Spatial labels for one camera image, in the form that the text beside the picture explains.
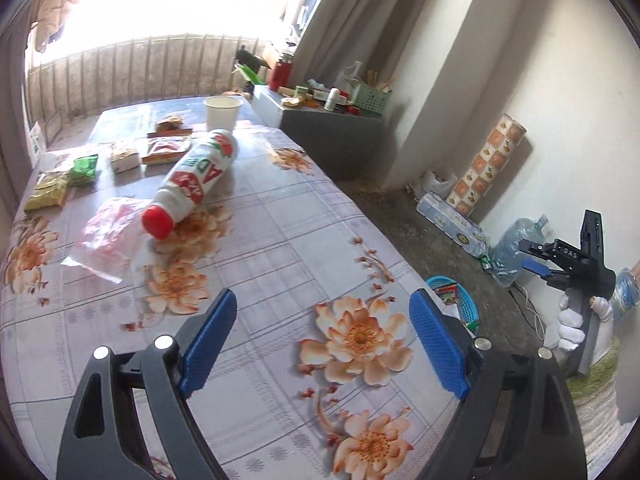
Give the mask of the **white gloved right hand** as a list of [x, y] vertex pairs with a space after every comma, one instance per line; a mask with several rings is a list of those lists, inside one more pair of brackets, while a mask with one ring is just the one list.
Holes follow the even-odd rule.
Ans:
[[[592, 362], [597, 363], [612, 348], [614, 330], [614, 311], [611, 304], [603, 297], [591, 297], [590, 309], [600, 318], [596, 345]], [[584, 319], [582, 315], [568, 307], [567, 294], [559, 300], [560, 312], [556, 321], [547, 328], [544, 345], [550, 349], [560, 349], [565, 353], [573, 352], [586, 339]]]

